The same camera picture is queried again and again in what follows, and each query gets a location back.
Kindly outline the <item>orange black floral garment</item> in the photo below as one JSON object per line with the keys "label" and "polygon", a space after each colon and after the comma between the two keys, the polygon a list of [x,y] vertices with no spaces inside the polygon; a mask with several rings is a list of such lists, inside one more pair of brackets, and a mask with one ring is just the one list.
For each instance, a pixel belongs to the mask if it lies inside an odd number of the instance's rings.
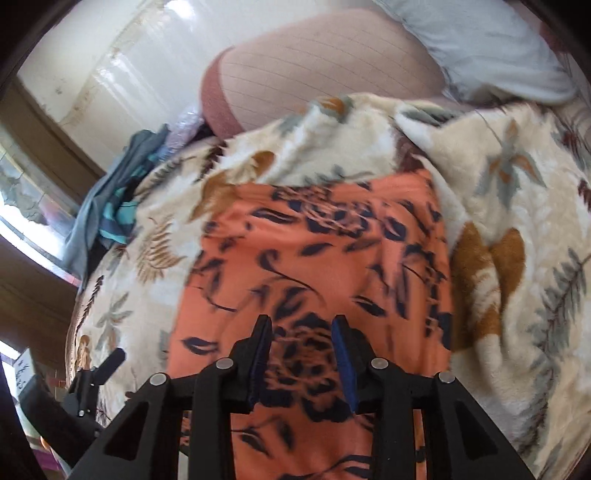
{"label": "orange black floral garment", "polygon": [[225,357],[260,315],[273,344],[259,402],[232,418],[240,479],[366,479],[374,420],[349,411],[331,341],[342,315],[374,351],[432,376],[450,360],[444,220],[430,174],[356,184],[245,184],[205,226],[168,374]]}

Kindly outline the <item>grey blue cloth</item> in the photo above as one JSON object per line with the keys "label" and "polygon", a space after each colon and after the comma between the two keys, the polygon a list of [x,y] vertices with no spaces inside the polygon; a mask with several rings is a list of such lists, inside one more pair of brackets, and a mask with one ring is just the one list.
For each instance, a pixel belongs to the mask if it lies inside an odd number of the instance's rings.
{"label": "grey blue cloth", "polygon": [[90,189],[84,199],[64,247],[62,268],[87,284],[107,250],[125,244],[135,222],[136,187],[165,156],[167,125],[156,133],[135,133],[123,154]]}

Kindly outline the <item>teal blue striped garment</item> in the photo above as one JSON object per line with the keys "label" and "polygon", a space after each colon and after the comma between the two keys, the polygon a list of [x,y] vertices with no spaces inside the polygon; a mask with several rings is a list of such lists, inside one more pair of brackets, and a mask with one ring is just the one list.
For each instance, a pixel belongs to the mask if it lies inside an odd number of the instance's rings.
{"label": "teal blue striped garment", "polygon": [[102,210],[98,226],[98,242],[109,249],[114,244],[126,245],[135,225],[139,200],[135,190],[142,180],[154,169],[158,160],[149,155],[131,173],[124,174],[108,197]]}

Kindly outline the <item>brown door with glass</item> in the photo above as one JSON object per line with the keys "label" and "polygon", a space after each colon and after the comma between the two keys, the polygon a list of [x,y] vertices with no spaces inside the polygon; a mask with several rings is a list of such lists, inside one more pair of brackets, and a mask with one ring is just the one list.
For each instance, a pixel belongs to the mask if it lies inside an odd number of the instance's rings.
{"label": "brown door with glass", "polygon": [[77,280],[65,239],[103,169],[19,79],[1,92],[1,339],[63,371]]}

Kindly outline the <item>cream leaf print blanket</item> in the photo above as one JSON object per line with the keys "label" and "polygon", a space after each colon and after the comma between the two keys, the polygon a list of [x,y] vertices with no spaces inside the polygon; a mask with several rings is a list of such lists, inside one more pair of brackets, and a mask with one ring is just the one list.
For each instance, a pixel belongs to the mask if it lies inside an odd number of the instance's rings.
{"label": "cream leaf print blanket", "polygon": [[446,370],[535,478],[569,477],[590,449],[590,159],[555,110],[530,102],[462,112],[373,94],[324,98],[164,161],[135,190],[128,243],[102,256],[78,296],[67,377],[125,352],[99,394],[106,424],[152,374],[168,374],[185,284],[229,188],[419,170],[445,227]]}

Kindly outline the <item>lilac plastic bag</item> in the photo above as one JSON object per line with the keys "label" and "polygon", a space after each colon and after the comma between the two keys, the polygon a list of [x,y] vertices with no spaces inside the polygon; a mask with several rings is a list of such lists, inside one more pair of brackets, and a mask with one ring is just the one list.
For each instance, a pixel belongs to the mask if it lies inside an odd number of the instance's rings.
{"label": "lilac plastic bag", "polygon": [[162,145],[161,157],[167,159],[189,144],[204,125],[200,107],[193,103],[185,107],[177,119],[168,126],[168,134]]}

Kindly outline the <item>pink bolster cushion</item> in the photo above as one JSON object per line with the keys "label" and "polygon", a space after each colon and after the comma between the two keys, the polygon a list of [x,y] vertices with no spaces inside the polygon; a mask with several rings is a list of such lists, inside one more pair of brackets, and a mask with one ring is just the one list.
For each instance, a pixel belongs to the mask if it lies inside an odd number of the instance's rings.
{"label": "pink bolster cushion", "polygon": [[349,9],[224,50],[204,73],[200,102],[213,134],[226,139],[319,97],[431,98],[444,87],[440,67],[402,24],[384,13]]}

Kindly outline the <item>grey blue pillow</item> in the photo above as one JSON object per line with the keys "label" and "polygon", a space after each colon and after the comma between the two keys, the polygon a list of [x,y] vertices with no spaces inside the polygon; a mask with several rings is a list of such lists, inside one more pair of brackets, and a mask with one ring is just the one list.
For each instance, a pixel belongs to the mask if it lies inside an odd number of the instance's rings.
{"label": "grey blue pillow", "polygon": [[379,1],[439,65],[461,103],[571,101],[577,88],[542,36],[505,1]]}

